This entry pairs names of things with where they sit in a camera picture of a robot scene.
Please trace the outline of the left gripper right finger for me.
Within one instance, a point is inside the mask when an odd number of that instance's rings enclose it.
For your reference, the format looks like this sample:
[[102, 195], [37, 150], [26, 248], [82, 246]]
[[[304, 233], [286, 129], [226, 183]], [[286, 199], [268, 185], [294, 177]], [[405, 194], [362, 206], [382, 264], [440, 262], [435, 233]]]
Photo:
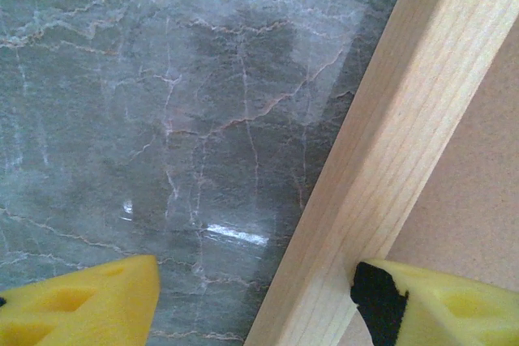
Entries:
[[477, 280], [370, 259], [350, 296], [375, 345], [518, 343], [518, 294]]

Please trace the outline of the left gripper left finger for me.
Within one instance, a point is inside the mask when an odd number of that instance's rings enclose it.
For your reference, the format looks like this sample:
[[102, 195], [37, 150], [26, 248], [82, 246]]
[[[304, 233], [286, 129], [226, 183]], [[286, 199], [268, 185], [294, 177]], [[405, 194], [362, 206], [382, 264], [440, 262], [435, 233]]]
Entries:
[[159, 293], [153, 255], [7, 289], [1, 293], [1, 343], [144, 345]]

